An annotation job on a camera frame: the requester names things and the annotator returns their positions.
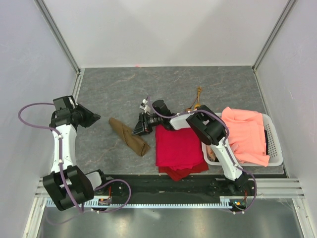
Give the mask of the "brown fabric napkin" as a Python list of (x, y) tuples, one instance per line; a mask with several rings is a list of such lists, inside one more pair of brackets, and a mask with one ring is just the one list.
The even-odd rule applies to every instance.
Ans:
[(108, 123), (123, 142), (138, 156), (143, 157), (149, 151), (150, 146), (148, 143), (144, 141), (142, 137), (132, 135), (132, 129), (130, 127), (115, 118), (110, 118)]

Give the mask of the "copper brown spoon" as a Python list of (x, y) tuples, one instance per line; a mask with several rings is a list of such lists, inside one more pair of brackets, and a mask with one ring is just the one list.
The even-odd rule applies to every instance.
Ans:
[(195, 100), (193, 101), (193, 103), (191, 104), (191, 106), (189, 106), (188, 108), (185, 109), (186, 112), (190, 112), (193, 110), (194, 106), (197, 104), (198, 101), (198, 97), (195, 98)]

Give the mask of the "gold spoon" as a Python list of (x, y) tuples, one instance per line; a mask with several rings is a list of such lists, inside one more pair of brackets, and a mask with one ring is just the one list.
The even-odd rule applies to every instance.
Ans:
[(200, 103), (200, 95), (201, 95), (201, 93), (202, 93), (202, 91), (203, 91), (203, 89), (202, 89), (202, 87), (198, 87), (197, 88), (197, 98), (196, 98), (196, 100), (195, 100), (195, 105), (194, 105), (194, 109), (196, 110), (196, 109), (198, 109), (200, 106), (201, 106), (201, 103)]

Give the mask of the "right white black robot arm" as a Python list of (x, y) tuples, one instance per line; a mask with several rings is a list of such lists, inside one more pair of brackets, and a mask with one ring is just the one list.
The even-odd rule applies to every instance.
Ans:
[(138, 122), (132, 135), (146, 135), (153, 131), (153, 127), (162, 125), (166, 129), (175, 131), (185, 128), (193, 129), (194, 133), (207, 146), (212, 149), (222, 166), (227, 180), (227, 190), (232, 195), (249, 191), (248, 174), (238, 164), (229, 143), (229, 129), (225, 122), (206, 105), (199, 106), (191, 112), (173, 113), (164, 100), (151, 103), (144, 99), (140, 104)]

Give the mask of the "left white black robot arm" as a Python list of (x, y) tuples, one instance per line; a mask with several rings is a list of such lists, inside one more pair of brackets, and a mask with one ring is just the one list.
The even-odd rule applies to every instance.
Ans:
[(109, 184), (103, 172), (85, 174), (77, 166), (75, 142), (77, 128), (87, 128), (100, 115), (75, 102), (73, 96), (53, 100), (55, 111), (49, 125), (54, 138), (54, 158), (50, 173), (43, 177), (43, 186), (58, 210), (64, 211), (107, 193)]

